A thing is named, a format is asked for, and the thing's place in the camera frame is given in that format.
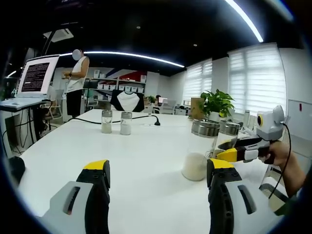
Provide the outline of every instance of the metal lid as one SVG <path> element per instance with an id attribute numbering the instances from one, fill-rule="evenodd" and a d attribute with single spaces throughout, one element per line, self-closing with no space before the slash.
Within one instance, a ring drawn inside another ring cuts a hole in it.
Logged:
<path id="1" fill-rule="evenodd" d="M 113 111 L 112 110 L 103 110 L 102 111 L 102 117 L 113 117 Z"/>
<path id="2" fill-rule="evenodd" d="M 219 133 L 220 124 L 215 121 L 201 121 L 194 119 L 192 133 L 200 137 L 216 137 Z"/>
<path id="3" fill-rule="evenodd" d="M 121 112 L 121 118 L 132 119 L 132 112 Z"/>
<path id="4" fill-rule="evenodd" d="M 238 135 L 240 125 L 233 122 L 223 122 L 220 127 L 220 132 L 229 135 Z"/>

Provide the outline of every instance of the sleeve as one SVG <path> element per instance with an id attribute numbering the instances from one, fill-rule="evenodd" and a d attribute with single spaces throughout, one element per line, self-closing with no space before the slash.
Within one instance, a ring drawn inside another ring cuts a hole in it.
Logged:
<path id="1" fill-rule="evenodd" d="M 134 108 L 133 112 L 141 112 L 144 110 L 144 96 L 143 94 L 139 94 L 139 93 L 137 93 L 136 95 L 138 96 L 139 101 L 136 107 Z"/>
<path id="2" fill-rule="evenodd" d="M 112 99 L 111 99 L 111 104 L 115 107 L 116 110 L 118 111 L 124 111 L 122 108 L 117 96 L 123 91 L 120 90 L 113 90 L 112 92 Z"/>

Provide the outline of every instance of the ceiling light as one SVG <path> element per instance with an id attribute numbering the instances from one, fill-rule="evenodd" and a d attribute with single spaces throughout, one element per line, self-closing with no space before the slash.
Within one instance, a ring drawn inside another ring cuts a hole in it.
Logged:
<path id="1" fill-rule="evenodd" d="M 242 18 L 243 20 L 248 24 L 250 29 L 252 30 L 253 34 L 256 36 L 259 42 L 263 42 L 262 36 L 258 32 L 257 28 L 255 27 L 254 23 L 250 20 L 250 18 L 246 15 L 246 13 L 240 8 L 239 5 L 237 5 L 236 2 L 233 0 L 225 0 Z"/>
<path id="2" fill-rule="evenodd" d="M 110 54 L 110 55 L 125 55 L 125 56 L 132 56 L 132 57 L 139 57 L 139 58 L 143 58 L 143 59 L 151 59 L 151 60 L 155 60 L 158 62 L 164 62 L 164 63 L 168 63 L 177 67 L 182 67 L 184 68 L 183 65 L 174 63 L 174 62 L 170 62 L 167 60 L 163 60 L 163 59 L 159 59 L 159 58 L 154 58 L 154 57 L 149 57 L 149 56 L 145 56 L 145 55 L 137 55 L 137 54 L 130 54 L 130 53 L 123 53 L 123 52 L 112 52 L 112 51 L 87 51 L 84 52 L 84 54 Z M 68 55 L 72 55 L 72 53 L 66 53 L 66 54 L 61 54 L 60 56 L 68 56 Z"/>
<path id="3" fill-rule="evenodd" d="M 10 77 L 11 75 L 14 75 L 16 71 L 11 72 L 7 77 Z"/>

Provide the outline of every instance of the computer monitor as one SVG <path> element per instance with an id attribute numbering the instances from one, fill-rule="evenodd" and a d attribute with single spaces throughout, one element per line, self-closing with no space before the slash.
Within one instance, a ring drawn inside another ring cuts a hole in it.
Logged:
<path id="1" fill-rule="evenodd" d="M 59 55 L 48 55 L 26 61 L 20 77 L 18 97 L 46 96 Z"/>
<path id="2" fill-rule="evenodd" d="M 158 102 L 159 103 L 168 103 L 168 99 L 166 97 L 159 97 Z"/>

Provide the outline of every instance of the window blind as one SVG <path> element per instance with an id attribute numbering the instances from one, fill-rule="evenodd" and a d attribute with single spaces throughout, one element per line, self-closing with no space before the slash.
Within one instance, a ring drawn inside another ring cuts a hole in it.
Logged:
<path id="1" fill-rule="evenodd" d="M 277 105 L 286 112 L 286 82 L 282 60 L 275 43 L 252 46 L 230 57 L 229 93 L 235 112 L 271 111 Z"/>
<path id="2" fill-rule="evenodd" d="M 204 91 L 211 91 L 212 59 L 197 63 L 186 70 L 182 105 L 191 105 L 191 98 L 199 98 Z"/>

